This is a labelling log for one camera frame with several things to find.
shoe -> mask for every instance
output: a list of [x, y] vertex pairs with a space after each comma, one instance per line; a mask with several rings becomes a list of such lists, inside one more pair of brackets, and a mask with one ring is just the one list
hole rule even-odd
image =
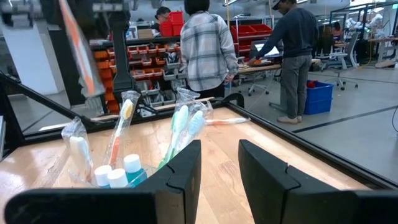
[[278, 122], [285, 123], [285, 124], [297, 124], [297, 118], [288, 118], [287, 116], [283, 116], [278, 118]]

laptop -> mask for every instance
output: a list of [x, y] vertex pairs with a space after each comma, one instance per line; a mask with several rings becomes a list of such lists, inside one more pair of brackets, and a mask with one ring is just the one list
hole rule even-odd
[[[262, 49], [262, 47], [264, 46], [264, 44], [267, 42], [267, 40], [257, 40], [257, 41], [253, 41], [251, 43], [251, 48], [250, 48], [250, 58], [253, 58], [257, 55], [257, 53]], [[258, 66], [266, 66], [266, 65], [272, 65], [274, 64], [274, 61], [277, 58], [281, 58], [283, 55], [283, 53], [278, 49], [277, 46], [275, 46], [274, 48], [272, 48], [272, 50], [268, 53], [266, 53], [263, 57], [262, 57], [262, 62], [259, 64], [255, 64], [254, 66], [258, 67]]]

blue plastic crate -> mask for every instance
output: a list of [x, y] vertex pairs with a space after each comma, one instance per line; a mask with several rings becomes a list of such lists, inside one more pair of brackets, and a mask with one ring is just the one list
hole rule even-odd
[[331, 99], [317, 102], [305, 102], [304, 114], [313, 115], [329, 112], [331, 109]]
[[333, 85], [322, 82], [314, 82], [314, 84], [315, 88], [307, 88], [304, 109], [304, 114], [307, 115], [329, 112], [331, 109]]
[[333, 85], [329, 83], [314, 82], [315, 88], [307, 88], [307, 100], [308, 102], [318, 102], [321, 100], [332, 99]]

plastic bag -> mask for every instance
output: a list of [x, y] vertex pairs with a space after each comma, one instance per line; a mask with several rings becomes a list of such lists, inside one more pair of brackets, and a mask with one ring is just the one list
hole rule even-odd
[[79, 83], [83, 87], [81, 93], [86, 98], [103, 94], [105, 88], [98, 74], [90, 46], [70, 10], [67, 0], [59, 0], [59, 3], [69, 43], [79, 70]]
[[207, 119], [207, 125], [240, 124], [250, 121], [250, 118]]
[[62, 129], [61, 135], [74, 164], [74, 167], [68, 170], [71, 179], [77, 178], [90, 181], [93, 160], [90, 154], [86, 128], [80, 118], [75, 118], [66, 125]]
[[131, 118], [140, 96], [136, 91], [122, 92], [123, 105], [120, 109], [118, 122], [106, 148], [103, 165], [110, 165], [112, 169], [123, 167], [123, 139], [130, 127]]
[[177, 88], [177, 100], [174, 108], [174, 114], [172, 117], [172, 140], [169, 148], [167, 149], [166, 155], [159, 164], [159, 169], [162, 168], [166, 163], [168, 163], [177, 148], [178, 139], [187, 127], [190, 118], [189, 106], [193, 105], [194, 100], [200, 96], [199, 93], [190, 91], [184, 88]]
[[205, 127], [205, 118], [208, 114], [213, 115], [213, 107], [209, 101], [207, 101], [206, 105], [202, 102], [195, 102], [190, 106], [190, 120], [187, 127], [180, 134], [172, 157], [176, 156], [182, 149], [185, 149], [201, 133]]

gray pants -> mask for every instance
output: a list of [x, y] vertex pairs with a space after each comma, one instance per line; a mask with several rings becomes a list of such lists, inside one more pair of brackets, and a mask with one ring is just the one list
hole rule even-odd
[[311, 55], [284, 58], [281, 82], [286, 91], [286, 113], [289, 118], [303, 115], [311, 61]]

